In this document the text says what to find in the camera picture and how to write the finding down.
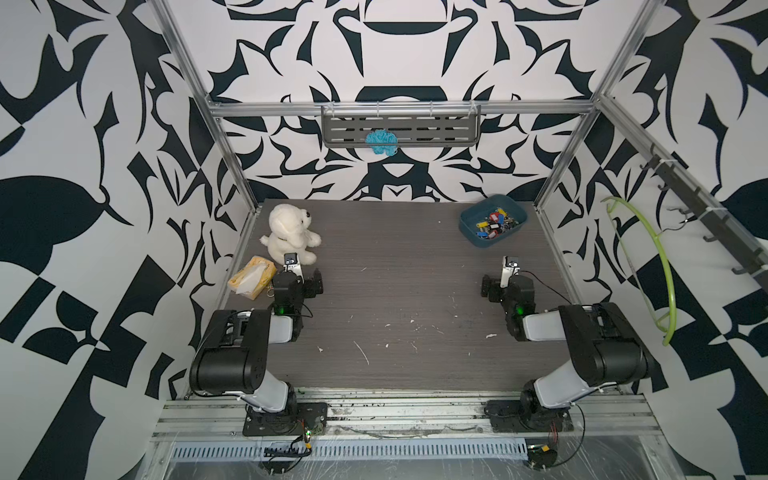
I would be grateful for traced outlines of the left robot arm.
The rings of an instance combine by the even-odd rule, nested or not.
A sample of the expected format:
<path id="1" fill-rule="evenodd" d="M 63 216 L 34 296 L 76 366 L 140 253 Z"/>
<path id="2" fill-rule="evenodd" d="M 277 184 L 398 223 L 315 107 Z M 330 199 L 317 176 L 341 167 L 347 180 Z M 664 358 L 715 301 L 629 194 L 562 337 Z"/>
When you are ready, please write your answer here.
<path id="1" fill-rule="evenodd" d="M 283 270 L 273 279 L 273 302 L 264 309 L 214 312 L 189 372 L 191 392 L 232 396 L 250 412 L 297 415 L 293 387 L 267 369 L 269 347 L 298 340 L 307 299 L 324 291 L 321 272 L 308 277 Z"/>

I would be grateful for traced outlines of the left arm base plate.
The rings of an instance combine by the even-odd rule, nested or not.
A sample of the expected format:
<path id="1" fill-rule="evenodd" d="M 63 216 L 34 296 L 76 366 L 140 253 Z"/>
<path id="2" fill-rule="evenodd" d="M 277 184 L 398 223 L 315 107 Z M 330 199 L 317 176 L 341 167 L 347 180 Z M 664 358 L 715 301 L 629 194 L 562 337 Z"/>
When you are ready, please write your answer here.
<path id="1" fill-rule="evenodd" d="M 327 425 L 328 407 L 324 402 L 299 402 L 280 413 L 265 413 L 247 406 L 242 434 L 245 437 L 298 436 L 306 432 L 319 435 Z"/>

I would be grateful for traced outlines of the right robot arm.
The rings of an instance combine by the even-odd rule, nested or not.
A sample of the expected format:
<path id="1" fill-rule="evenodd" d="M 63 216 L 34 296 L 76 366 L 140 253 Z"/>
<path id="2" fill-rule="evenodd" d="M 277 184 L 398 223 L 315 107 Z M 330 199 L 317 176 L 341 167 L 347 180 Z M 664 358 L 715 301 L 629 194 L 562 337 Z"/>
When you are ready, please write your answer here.
<path id="1" fill-rule="evenodd" d="M 612 302 L 566 304 L 537 312 L 533 282 L 520 276 L 482 277 L 480 294 L 499 304 L 508 332 L 521 342 L 566 343 L 569 359 L 551 373 L 527 382 L 517 401 L 490 402 L 493 420 L 519 421 L 541 431 L 557 425 L 576 401 L 611 386 L 650 377 L 656 361 Z"/>

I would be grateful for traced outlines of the teal storage box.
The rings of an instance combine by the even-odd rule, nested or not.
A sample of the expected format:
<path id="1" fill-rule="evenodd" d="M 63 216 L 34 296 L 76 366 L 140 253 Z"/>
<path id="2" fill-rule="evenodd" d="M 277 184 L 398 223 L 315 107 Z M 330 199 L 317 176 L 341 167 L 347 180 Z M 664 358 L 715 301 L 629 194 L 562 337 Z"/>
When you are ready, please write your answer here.
<path id="1" fill-rule="evenodd" d="M 493 195 L 463 210 L 460 233 L 475 247 L 489 248 L 519 231 L 528 221 L 521 204 L 505 195 Z"/>

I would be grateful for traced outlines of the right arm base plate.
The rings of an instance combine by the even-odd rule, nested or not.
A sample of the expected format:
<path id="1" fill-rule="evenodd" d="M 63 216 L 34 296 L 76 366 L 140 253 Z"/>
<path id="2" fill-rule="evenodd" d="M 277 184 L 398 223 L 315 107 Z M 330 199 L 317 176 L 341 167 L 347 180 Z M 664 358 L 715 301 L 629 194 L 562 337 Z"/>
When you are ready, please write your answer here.
<path id="1" fill-rule="evenodd" d="M 533 398 L 522 400 L 489 400 L 484 406 L 495 433 L 571 432 L 573 422 L 567 408 L 547 409 Z"/>

